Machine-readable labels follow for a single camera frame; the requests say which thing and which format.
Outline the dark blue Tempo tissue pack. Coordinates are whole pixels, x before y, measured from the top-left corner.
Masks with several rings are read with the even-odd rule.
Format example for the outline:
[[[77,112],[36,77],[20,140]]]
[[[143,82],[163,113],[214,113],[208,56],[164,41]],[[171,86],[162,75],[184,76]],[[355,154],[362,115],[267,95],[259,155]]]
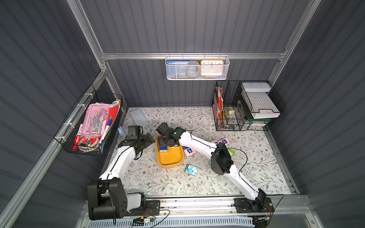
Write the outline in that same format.
[[[161,153],[168,152],[168,146],[160,146],[159,152],[161,152]]]

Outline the teal cartoon tissue pack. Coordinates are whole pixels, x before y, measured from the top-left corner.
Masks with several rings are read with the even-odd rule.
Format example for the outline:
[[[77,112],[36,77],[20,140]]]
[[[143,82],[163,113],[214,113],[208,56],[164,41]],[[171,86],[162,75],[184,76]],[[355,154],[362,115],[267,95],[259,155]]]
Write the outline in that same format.
[[[198,167],[187,164],[187,166],[185,168],[185,173],[192,175],[192,176],[197,176],[198,170],[199,170]]]

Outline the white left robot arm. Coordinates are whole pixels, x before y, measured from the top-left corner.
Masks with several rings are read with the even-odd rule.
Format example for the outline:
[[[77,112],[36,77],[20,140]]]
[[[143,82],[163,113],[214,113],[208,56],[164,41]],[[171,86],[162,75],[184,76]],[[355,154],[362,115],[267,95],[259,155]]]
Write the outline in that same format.
[[[143,150],[154,143],[143,127],[129,126],[125,140],[118,146],[117,154],[103,174],[87,187],[90,220],[121,219],[129,212],[146,212],[146,199],[142,192],[126,193],[123,179],[132,161],[138,160]]]

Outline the pink floral tissue pack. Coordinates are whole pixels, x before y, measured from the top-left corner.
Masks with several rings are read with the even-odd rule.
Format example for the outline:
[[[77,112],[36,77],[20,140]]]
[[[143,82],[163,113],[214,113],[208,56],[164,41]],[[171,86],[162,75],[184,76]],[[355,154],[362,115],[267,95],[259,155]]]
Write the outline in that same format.
[[[194,155],[194,154],[197,153],[196,150],[193,150],[193,149],[191,149],[189,147],[183,146],[182,148],[183,148],[183,152],[184,152],[184,154],[185,154],[186,157],[190,157],[190,156],[192,156],[192,155]]]

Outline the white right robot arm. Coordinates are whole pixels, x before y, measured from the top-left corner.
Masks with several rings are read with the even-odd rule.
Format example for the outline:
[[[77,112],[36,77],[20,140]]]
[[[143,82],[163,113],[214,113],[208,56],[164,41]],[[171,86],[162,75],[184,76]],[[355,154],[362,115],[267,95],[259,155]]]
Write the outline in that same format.
[[[160,124],[156,131],[163,137],[166,145],[186,146],[210,159],[213,172],[234,183],[251,205],[251,210],[261,212],[267,209],[271,213],[275,211],[267,194],[240,174],[224,143],[215,144],[205,141],[183,128],[171,128],[167,123]]]

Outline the green tissue pack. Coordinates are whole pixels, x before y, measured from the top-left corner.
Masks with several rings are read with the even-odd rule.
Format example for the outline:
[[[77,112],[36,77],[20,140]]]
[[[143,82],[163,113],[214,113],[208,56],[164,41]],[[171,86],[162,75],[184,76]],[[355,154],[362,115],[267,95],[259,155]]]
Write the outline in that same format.
[[[235,155],[235,152],[232,149],[228,149],[228,152],[231,157],[233,157]]]

